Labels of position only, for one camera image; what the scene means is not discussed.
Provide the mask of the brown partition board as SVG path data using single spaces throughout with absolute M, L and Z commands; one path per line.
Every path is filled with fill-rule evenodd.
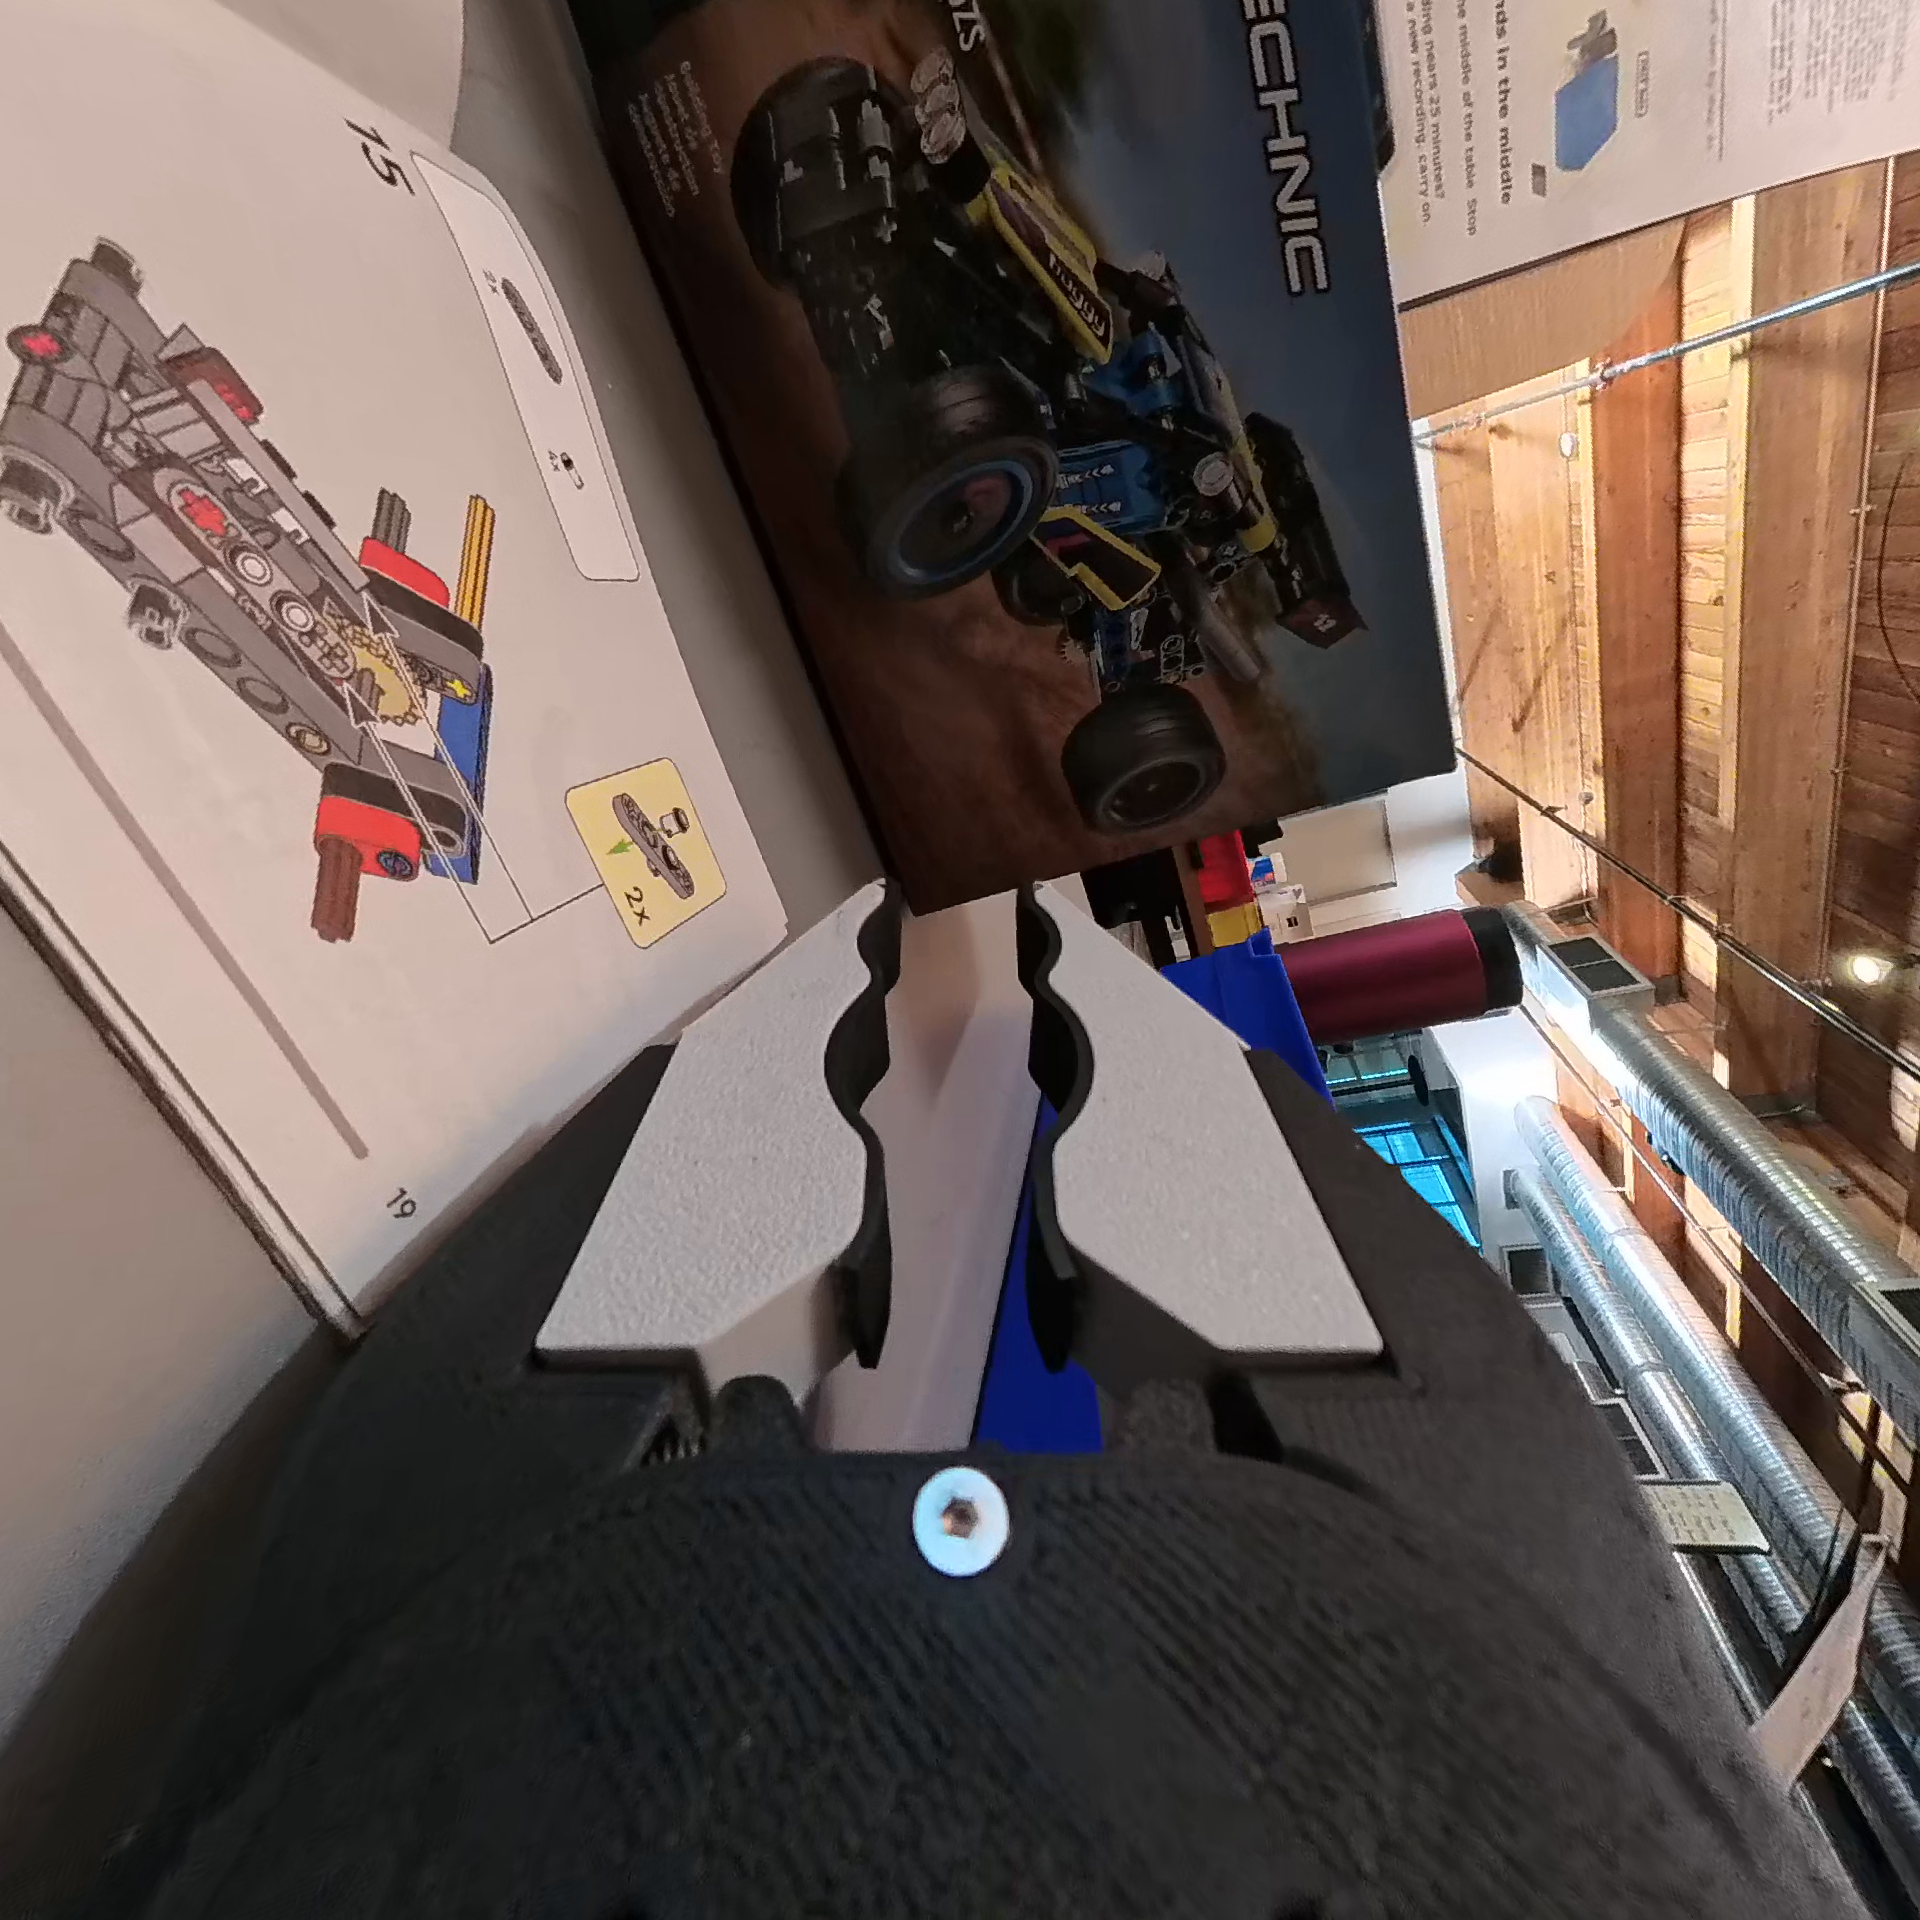
M 1734 202 L 1708 205 L 1401 309 L 1411 418 L 1674 346 L 1686 261 L 1738 222 Z

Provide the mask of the open instruction booklet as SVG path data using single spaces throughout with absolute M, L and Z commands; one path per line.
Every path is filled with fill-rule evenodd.
M 318 1314 L 785 940 L 575 317 L 235 2 L 4 2 L 4 905 Z

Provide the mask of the white desk divider panel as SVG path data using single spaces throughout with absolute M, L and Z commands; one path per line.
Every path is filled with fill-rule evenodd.
M 1282 821 L 1265 844 L 1275 871 L 1301 885 L 1311 905 L 1392 892 L 1398 863 L 1381 796 L 1321 805 Z

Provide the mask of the white instruction poster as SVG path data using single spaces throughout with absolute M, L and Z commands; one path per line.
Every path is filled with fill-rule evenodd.
M 1916 150 L 1916 2 L 1378 2 L 1393 300 Z

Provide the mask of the silver ventilation duct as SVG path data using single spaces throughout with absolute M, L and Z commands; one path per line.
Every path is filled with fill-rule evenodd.
M 1769 1642 L 1790 1651 L 1823 1600 L 1848 1609 L 1865 1592 L 1857 1679 L 1825 1742 L 1899 1871 L 1916 1876 L 1916 1612 L 1882 1596 L 1877 1538 L 1857 1538 L 1807 1445 L 1767 1407 L 1560 1109 L 1521 1098 L 1516 1123 L 1529 1161 L 1508 1171 L 1508 1194 L 1657 1453 L 1683 1480 L 1732 1485 L 1760 1527 L 1743 1590 Z
M 1529 902 L 1500 915 L 1549 1022 L 1620 1089 L 1652 1148 L 1677 1166 L 1914 1444 L 1916 1269 L 1652 1024 L 1652 983 L 1609 942 L 1551 923 Z

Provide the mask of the lego set box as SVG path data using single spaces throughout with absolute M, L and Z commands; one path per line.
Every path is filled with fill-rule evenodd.
M 1454 769 L 1368 2 L 569 2 L 932 915 Z

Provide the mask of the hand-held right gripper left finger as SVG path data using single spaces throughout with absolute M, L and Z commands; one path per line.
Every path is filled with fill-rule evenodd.
M 900 887 L 868 880 L 709 1005 L 536 1334 L 569 1368 L 665 1368 L 792 1398 L 892 1323 L 884 1148 L 864 1103 L 892 1066 Z

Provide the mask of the hanging paper tag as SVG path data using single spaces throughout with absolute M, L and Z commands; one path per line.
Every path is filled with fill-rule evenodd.
M 1762 1774 L 1779 1793 L 1799 1785 L 1857 1687 L 1861 1644 L 1885 1562 L 1885 1535 L 1854 1538 L 1842 1562 L 1848 1566 L 1846 1592 L 1819 1612 L 1812 1642 L 1751 1730 Z

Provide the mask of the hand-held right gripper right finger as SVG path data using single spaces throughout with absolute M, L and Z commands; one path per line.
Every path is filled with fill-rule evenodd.
M 1275 1055 L 1050 880 L 1017 899 L 1032 1002 L 1028 1324 L 1047 1370 L 1353 1370 L 1386 1359 L 1268 1098 Z

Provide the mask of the blue storage bin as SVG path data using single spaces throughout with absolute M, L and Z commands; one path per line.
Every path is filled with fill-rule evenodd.
M 1301 999 L 1282 967 L 1282 948 L 1258 929 L 1206 957 L 1175 957 L 1160 974 L 1245 1049 L 1282 1057 L 1296 1076 L 1333 1103 L 1321 1055 L 1311 1037 Z M 1067 1361 L 1047 1370 L 1028 1314 L 1032 1168 L 1021 1168 L 1017 1231 L 1003 1272 L 988 1359 L 979 1383 L 972 1441 L 1010 1453 L 1099 1453 L 1099 1404 L 1093 1379 Z

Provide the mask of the maroon insulated bottle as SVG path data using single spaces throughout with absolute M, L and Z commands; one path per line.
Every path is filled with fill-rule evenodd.
M 1454 906 L 1277 950 L 1315 1045 L 1354 1045 L 1508 1011 L 1524 996 L 1513 926 Z

